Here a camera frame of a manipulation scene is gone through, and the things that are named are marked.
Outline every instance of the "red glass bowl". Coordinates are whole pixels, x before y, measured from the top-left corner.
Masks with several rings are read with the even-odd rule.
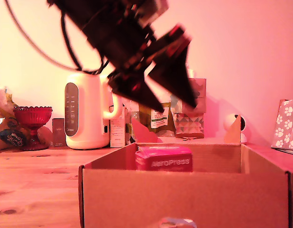
[[[48,146],[42,145],[38,139],[38,129],[49,121],[52,114],[52,107],[15,106],[13,113],[22,125],[30,129],[30,141],[21,149],[24,151],[47,149]]]

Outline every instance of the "gift bag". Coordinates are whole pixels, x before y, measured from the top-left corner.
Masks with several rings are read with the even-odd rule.
[[[293,154],[293,100],[281,100],[271,147]]]

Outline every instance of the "white kettle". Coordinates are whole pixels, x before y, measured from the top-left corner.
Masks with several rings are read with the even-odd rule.
[[[122,112],[121,98],[110,92],[106,75],[73,74],[65,86],[65,134],[73,149],[96,149],[110,142],[109,120]],[[113,112],[109,101],[113,98]]]

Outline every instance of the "wooden table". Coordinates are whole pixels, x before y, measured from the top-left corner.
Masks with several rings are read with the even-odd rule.
[[[79,228],[78,166],[114,150],[0,151],[0,228]],[[262,155],[293,172],[293,155]]]

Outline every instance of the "cardboard box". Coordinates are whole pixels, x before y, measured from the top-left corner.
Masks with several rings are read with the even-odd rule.
[[[80,166],[82,227],[143,228],[172,217],[198,228],[293,228],[293,174],[250,147],[181,143],[193,172],[136,171],[145,145],[158,144],[133,143]]]

